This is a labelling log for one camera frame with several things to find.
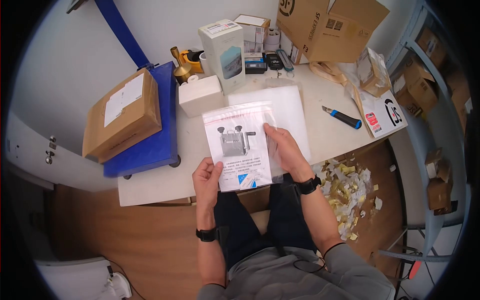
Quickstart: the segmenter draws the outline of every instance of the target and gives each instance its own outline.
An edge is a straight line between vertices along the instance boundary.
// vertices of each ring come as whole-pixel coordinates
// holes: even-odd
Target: caster wheel
[[[172,168],[176,168],[180,165],[181,163],[181,158],[180,158],[180,155],[177,155],[177,158],[178,158],[178,161],[176,163],[173,163],[173,164],[169,164],[169,166],[171,166]]]

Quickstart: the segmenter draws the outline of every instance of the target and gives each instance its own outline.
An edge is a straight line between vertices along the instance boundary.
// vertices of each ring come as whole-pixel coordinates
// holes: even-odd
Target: sf logo
[[[292,15],[295,0],[280,0],[280,13],[286,17]]]
[[[390,117],[390,120],[392,121],[393,126],[396,126],[398,123],[402,122],[402,118],[396,111],[396,107],[391,99],[385,100],[385,109]]]

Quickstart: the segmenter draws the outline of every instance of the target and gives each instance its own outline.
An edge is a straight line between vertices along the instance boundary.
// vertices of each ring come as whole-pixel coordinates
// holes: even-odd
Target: gray shirt
[[[315,274],[294,267],[298,259],[315,263],[311,250],[285,247],[280,257],[276,248],[266,248],[236,263],[228,272],[227,288],[203,286],[197,300],[280,299],[393,299],[395,289],[375,267],[340,244],[325,255],[328,271]]]

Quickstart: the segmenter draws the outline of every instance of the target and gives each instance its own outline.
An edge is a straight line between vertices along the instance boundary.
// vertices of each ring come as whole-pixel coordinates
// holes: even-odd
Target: white foam block
[[[247,102],[271,100],[274,108],[274,118],[280,128],[287,129],[305,159],[310,162],[312,157],[308,144],[307,126],[301,104],[300,93],[296,85],[267,88],[243,94],[228,96],[228,105]]]
[[[189,118],[223,108],[224,97],[216,75],[179,86],[179,104]]]

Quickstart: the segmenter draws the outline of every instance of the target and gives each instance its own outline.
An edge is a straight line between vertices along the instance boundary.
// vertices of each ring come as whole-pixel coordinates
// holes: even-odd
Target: brass funnel
[[[179,66],[175,68],[175,70],[173,70],[173,76],[175,76],[179,84],[187,82],[187,79],[195,74],[195,72],[192,70],[192,65],[190,65],[188,62],[181,62],[180,53],[177,47],[173,47],[172,49],[170,49],[170,52],[179,63]]]

